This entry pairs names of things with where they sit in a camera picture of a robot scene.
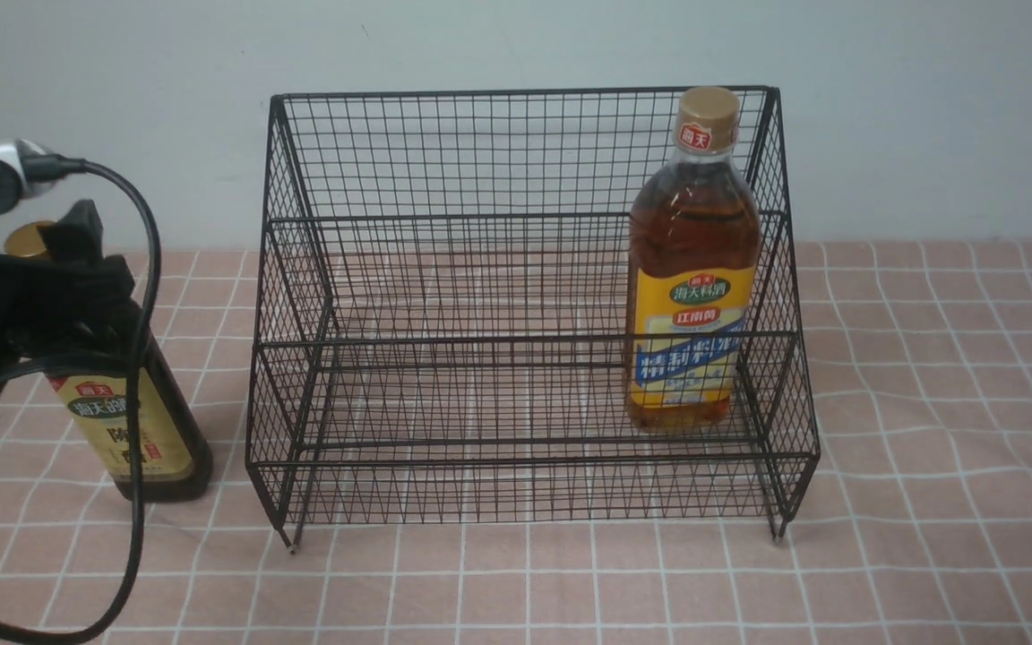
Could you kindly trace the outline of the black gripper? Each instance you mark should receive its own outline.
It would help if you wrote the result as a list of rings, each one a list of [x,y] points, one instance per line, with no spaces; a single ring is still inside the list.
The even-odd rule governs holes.
[[[39,226],[43,254],[0,253],[0,387],[23,362],[58,377],[130,370],[134,279],[103,236],[97,204],[80,200]]]

